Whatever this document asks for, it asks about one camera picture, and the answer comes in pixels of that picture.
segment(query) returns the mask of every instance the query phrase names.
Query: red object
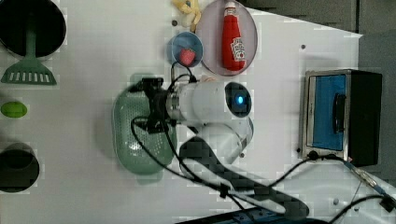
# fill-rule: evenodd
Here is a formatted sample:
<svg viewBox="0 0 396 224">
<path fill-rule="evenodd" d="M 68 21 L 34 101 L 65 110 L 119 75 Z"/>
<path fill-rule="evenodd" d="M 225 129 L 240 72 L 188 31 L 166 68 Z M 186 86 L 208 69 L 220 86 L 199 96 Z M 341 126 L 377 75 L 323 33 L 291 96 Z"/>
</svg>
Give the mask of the red object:
<svg viewBox="0 0 396 224">
<path fill-rule="evenodd" d="M 239 31 L 235 3 L 233 2 L 226 4 L 221 45 L 224 68 L 230 71 L 239 71 L 245 67 L 245 47 Z"/>
<path fill-rule="evenodd" d="M 189 66 L 195 59 L 195 51 L 192 49 L 182 49 L 178 60 L 185 66 Z"/>
</svg>

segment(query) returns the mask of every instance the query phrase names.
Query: bottle cap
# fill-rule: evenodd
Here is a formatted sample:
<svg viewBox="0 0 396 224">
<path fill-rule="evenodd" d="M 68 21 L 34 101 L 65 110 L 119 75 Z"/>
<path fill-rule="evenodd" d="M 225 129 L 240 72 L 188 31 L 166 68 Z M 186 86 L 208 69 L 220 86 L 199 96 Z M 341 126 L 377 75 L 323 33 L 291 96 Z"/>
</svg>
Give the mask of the bottle cap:
<svg viewBox="0 0 396 224">
<path fill-rule="evenodd" d="M 228 2 L 225 4 L 225 8 L 227 7 L 235 7 L 235 2 Z"/>
</svg>

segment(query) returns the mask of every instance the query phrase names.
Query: green sponge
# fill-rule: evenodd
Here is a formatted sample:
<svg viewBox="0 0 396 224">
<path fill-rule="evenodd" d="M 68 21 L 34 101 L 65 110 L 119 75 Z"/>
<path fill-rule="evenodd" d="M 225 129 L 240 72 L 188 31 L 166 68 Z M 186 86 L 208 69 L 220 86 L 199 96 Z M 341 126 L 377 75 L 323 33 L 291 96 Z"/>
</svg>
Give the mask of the green sponge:
<svg viewBox="0 0 396 224">
<path fill-rule="evenodd" d="M 1 106 L 1 113 L 6 117 L 18 119 L 26 115 L 27 107 L 20 102 L 8 102 Z"/>
</svg>

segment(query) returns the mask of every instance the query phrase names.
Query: label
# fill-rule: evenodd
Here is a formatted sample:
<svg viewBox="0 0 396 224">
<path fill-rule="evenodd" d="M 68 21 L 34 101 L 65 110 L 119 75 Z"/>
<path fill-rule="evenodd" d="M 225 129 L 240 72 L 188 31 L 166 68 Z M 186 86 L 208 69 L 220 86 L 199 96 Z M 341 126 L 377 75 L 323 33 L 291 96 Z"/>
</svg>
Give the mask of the label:
<svg viewBox="0 0 396 224">
<path fill-rule="evenodd" d="M 233 59 L 236 62 L 242 62 L 245 60 L 245 47 L 242 43 L 241 37 L 236 37 L 231 43 L 231 50 L 233 51 Z"/>
</svg>

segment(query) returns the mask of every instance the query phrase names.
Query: round container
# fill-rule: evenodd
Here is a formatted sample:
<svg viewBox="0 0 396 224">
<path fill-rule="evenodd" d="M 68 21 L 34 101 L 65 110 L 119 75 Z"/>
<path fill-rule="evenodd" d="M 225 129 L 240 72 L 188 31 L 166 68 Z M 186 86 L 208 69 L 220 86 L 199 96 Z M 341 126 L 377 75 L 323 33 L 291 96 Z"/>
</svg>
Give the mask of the round container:
<svg viewBox="0 0 396 224">
<path fill-rule="evenodd" d="M 166 54 L 170 64 L 178 61 L 182 49 L 195 51 L 195 59 L 189 67 L 194 67 L 201 62 L 204 56 L 204 47 L 200 38 L 192 32 L 183 32 L 174 36 L 168 43 Z"/>
<path fill-rule="evenodd" d="M 9 193 L 29 189 L 37 180 L 39 163 L 33 150 L 16 143 L 0 153 L 0 190 Z"/>
<path fill-rule="evenodd" d="M 230 71 L 222 64 L 222 31 L 224 9 L 227 1 L 217 0 L 209 4 L 202 13 L 197 25 L 196 34 L 201 38 L 205 55 L 202 64 L 211 72 L 231 77 L 243 73 L 254 60 L 258 46 L 258 34 L 255 21 L 248 10 L 239 2 L 233 1 L 238 14 L 239 29 L 245 46 L 246 65 L 239 71 Z"/>
<path fill-rule="evenodd" d="M 24 56 L 29 13 L 35 15 L 35 56 L 46 57 L 62 45 L 66 36 L 64 15 L 50 0 L 0 0 L 0 42 Z"/>
</svg>

